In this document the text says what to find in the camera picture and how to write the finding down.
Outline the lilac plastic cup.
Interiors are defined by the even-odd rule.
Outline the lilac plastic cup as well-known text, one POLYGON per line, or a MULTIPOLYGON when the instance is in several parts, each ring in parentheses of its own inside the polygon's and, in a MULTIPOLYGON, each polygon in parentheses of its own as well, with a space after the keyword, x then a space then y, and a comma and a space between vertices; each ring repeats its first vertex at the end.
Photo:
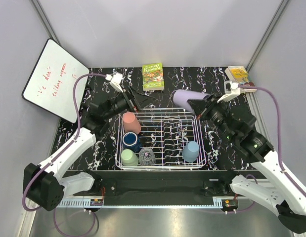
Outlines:
POLYGON ((207 93, 179 89, 174 93, 173 103, 181 108, 186 109, 189 112, 193 112, 191 106, 188 103, 188 100, 189 99, 201 100, 209 95, 210 94, 207 93))

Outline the pink plastic cup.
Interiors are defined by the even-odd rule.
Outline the pink plastic cup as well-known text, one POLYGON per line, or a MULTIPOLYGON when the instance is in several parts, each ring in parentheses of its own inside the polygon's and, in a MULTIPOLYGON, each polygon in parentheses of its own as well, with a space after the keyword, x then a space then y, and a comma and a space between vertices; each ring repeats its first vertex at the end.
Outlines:
POLYGON ((123 114, 122 119, 125 132, 134 132, 135 134, 141 132, 141 125, 134 113, 126 112, 123 114))

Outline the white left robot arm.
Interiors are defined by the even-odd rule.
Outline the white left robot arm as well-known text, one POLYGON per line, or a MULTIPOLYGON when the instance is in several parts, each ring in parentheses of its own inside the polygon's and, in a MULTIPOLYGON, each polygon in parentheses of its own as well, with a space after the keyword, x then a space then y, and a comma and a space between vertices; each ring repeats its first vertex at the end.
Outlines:
POLYGON ((86 116, 78 123, 73 136, 50 157, 24 169, 22 205, 28 198, 47 211, 54 210, 63 198, 87 192, 94 196, 101 192, 102 177, 90 170, 65 177, 69 167, 97 140, 103 138, 109 128, 109 119, 123 111, 138 112, 156 99, 126 87, 112 99, 89 102, 86 116))

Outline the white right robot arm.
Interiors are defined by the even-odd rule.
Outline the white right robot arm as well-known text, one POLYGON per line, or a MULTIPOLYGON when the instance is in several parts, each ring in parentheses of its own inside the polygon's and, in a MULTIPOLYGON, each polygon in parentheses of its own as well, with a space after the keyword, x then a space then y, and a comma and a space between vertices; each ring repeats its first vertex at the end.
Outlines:
POLYGON ((220 192, 225 196, 245 196, 273 212, 287 229, 306 233, 306 187, 281 164, 271 143, 256 131, 256 118, 242 107, 229 108, 215 94, 187 102, 199 120, 212 121, 242 159, 276 188, 272 192, 230 171, 219 183, 220 192))

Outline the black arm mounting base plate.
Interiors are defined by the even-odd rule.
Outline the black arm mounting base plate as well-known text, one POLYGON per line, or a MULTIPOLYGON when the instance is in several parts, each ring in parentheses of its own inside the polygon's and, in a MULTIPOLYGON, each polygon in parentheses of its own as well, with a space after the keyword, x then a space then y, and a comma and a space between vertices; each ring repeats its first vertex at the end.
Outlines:
POLYGON ((95 172, 103 179, 106 206, 170 206, 207 205, 213 197, 231 196, 210 189, 218 180, 230 180, 233 175, 264 176, 256 170, 194 170, 194 171, 113 171, 95 172))

